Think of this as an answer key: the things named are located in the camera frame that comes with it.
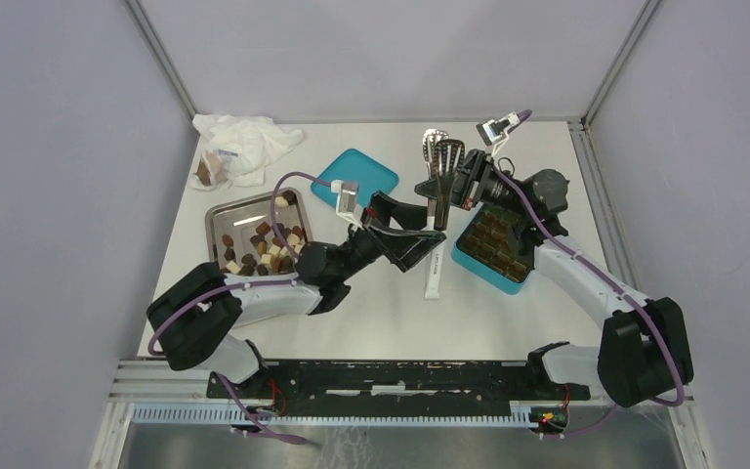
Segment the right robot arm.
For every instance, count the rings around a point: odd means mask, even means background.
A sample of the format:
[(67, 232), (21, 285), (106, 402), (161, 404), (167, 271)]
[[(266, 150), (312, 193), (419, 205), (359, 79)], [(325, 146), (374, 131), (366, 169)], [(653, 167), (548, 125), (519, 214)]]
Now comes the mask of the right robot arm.
[(442, 210), (481, 204), (516, 214), (506, 232), (509, 246), (531, 258), (533, 271), (563, 290), (602, 333), (598, 347), (559, 342), (533, 351), (524, 374), (532, 396), (549, 399), (563, 384), (577, 384), (604, 390), (624, 408), (685, 402), (693, 364), (682, 309), (669, 297), (652, 299), (630, 287), (576, 246), (559, 221), (568, 206), (564, 174), (549, 168), (517, 180), (479, 149), (437, 149), (425, 164), (430, 177), (417, 194)]

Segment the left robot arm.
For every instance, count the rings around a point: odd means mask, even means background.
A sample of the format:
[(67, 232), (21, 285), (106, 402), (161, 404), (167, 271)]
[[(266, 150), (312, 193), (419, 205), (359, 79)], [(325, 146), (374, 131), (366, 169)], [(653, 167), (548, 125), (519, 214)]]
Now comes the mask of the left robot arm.
[(226, 274), (213, 262), (194, 267), (147, 307), (148, 351), (175, 371), (201, 367), (256, 398), (267, 388), (268, 368), (253, 342), (231, 336), (240, 320), (328, 313), (351, 292), (349, 279), (375, 261), (385, 258), (405, 273), (445, 239), (428, 229), (426, 207), (375, 192), (343, 243), (307, 242), (292, 274)]

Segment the steel tray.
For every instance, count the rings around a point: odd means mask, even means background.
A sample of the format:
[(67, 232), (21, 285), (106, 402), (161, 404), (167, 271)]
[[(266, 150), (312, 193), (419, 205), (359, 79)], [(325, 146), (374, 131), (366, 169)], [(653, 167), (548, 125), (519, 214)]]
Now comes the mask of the steel tray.
[(204, 227), (209, 260), (241, 275), (292, 272), (292, 254), (312, 237), (303, 198), (293, 188), (216, 205)]

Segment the metal serving tongs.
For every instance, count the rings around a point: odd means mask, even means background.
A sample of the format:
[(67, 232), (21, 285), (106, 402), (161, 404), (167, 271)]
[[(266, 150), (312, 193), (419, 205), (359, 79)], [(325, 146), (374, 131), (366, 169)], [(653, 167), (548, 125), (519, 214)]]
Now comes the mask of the metal serving tongs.
[[(465, 155), (462, 141), (450, 139), (447, 132), (428, 129), (422, 137), (422, 151), (428, 170), (428, 181), (432, 184), (433, 196), (428, 199), (427, 227), (444, 232), (448, 223), (448, 195), (454, 174)], [(446, 241), (438, 244), (428, 256), (425, 280), (425, 300), (438, 300), (440, 279)]]

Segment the teal chocolate box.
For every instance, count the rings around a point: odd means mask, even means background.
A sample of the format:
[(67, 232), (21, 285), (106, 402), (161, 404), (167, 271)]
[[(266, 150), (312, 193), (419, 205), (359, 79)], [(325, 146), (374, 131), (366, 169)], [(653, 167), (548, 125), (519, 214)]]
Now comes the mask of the teal chocolate box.
[(520, 255), (508, 240), (520, 220), (511, 211), (484, 205), (455, 241), (452, 260), (505, 294), (518, 294), (533, 266), (532, 256)]

